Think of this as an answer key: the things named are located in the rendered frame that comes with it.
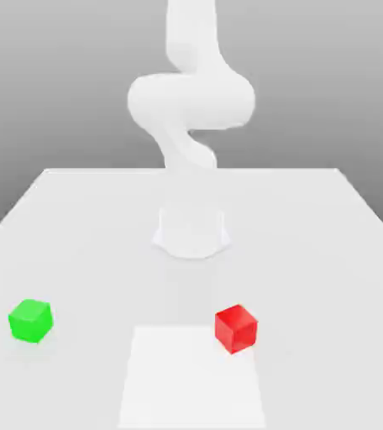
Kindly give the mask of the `small red cube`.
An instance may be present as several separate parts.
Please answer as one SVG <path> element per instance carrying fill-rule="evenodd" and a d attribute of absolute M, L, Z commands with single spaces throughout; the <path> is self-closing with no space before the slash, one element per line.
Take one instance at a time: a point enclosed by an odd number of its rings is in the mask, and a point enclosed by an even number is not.
<path fill-rule="evenodd" d="M 258 320 L 240 304 L 215 314 L 214 334 L 230 353 L 236 354 L 255 344 Z"/>

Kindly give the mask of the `small green cube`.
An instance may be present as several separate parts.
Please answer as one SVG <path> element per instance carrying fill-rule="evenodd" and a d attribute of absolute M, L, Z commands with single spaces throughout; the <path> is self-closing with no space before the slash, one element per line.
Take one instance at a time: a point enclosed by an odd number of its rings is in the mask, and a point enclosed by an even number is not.
<path fill-rule="evenodd" d="M 14 338 L 38 343 L 52 329 L 54 318 L 48 302 L 25 299 L 8 314 L 8 322 Z"/>

